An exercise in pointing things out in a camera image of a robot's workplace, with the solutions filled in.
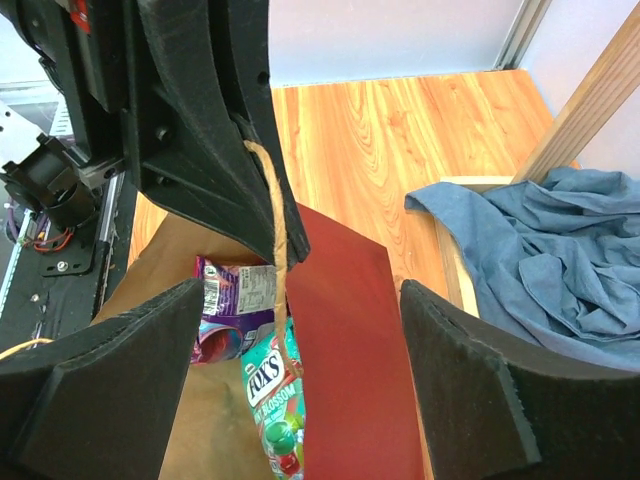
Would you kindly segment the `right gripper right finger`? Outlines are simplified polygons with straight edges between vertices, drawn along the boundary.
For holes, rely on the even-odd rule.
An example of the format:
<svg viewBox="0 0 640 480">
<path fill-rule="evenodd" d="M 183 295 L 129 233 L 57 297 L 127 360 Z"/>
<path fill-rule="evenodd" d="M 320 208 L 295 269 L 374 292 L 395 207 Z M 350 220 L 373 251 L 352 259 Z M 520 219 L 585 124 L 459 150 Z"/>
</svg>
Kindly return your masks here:
<svg viewBox="0 0 640 480">
<path fill-rule="evenodd" d="M 414 280 L 401 319 L 438 479 L 635 479 L 639 377 L 532 345 Z"/>
</svg>

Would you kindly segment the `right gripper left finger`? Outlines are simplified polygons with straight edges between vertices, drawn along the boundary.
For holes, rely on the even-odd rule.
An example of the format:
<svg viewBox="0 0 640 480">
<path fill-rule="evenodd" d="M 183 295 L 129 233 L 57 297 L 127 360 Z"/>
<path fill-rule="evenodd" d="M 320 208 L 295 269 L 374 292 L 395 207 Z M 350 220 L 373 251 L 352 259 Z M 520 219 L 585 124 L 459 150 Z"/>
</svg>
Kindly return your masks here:
<svg viewBox="0 0 640 480">
<path fill-rule="evenodd" d="M 158 478 L 202 307 L 191 278 L 2 360 L 2 478 Z"/>
</svg>

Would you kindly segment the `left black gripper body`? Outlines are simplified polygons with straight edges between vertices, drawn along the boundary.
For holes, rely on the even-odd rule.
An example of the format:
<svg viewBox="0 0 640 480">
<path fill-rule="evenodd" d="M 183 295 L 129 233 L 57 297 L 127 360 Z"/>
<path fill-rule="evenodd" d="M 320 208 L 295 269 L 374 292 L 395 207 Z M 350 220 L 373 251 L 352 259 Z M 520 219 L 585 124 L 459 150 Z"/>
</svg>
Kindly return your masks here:
<svg viewBox="0 0 640 480">
<path fill-rule="evenodd" d="M 1 115 L 11 199 L 72 235 L 97 220 L 97 192 L 122 171 L 144 184 L 150 155 L 150 46 L 144 1 L 4 1 L 1 16 L 62 94 L 73 140 Z"/>
</svg>

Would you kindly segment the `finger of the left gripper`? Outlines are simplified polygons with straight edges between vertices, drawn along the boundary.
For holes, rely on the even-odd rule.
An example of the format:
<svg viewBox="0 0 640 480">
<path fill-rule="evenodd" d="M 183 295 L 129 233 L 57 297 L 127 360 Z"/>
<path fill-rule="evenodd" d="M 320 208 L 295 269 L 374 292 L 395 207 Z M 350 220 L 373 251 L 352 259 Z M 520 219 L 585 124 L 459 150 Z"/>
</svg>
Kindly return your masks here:
<svg viewBox="0 0 640 480">
<path fill-rule="evenodd" d="M 137 187 L 154 204 L 228 236 L 264 260 L 274 226 L 262 164 L 227 110 L 210 1 L 144 1 L 150 46 L 150 155 Z"/>
<path fill-rule="evenodd" d="M 242 136 L 269 153 L 284 201 L 288 261 L 303 262 L 310 244 L 289 184 L 270 88 L 267 1 L 210 1 L 212 49 L 222 95 Z"/>
</svg>

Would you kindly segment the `brown red paper bag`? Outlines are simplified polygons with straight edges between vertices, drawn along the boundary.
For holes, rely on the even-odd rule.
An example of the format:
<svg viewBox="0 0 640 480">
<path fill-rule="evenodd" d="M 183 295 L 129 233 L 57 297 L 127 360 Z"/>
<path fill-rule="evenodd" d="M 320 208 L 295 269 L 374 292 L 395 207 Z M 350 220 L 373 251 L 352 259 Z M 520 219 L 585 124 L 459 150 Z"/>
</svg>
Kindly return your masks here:
<svg viewBox="0 0 640 480">
<path fill-rule="evenodd" d="M 299 209 L 311 244 L 287 278 L 307 403 L 309 479 L 420 479 L 423 454 L 386 249 Z M 268 479 L 236 360 L 189 368 L 163 479 Z"/>
</svg>

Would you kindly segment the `green Fox's candy bag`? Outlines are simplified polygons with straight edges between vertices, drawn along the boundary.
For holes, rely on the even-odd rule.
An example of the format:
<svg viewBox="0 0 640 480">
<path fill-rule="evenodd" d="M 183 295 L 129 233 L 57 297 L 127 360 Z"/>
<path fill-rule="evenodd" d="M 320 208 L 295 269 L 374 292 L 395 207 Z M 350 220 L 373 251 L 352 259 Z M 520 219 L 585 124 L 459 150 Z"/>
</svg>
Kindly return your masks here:
<svg viewBox="0 0 640 480">
<path fill-rule="evenodd" d="M 241 361 L 245 396 L 274 477 L 302 479 L 303 381 L 286 368 L 273 333 L 248 350 Z"/>
</svg>

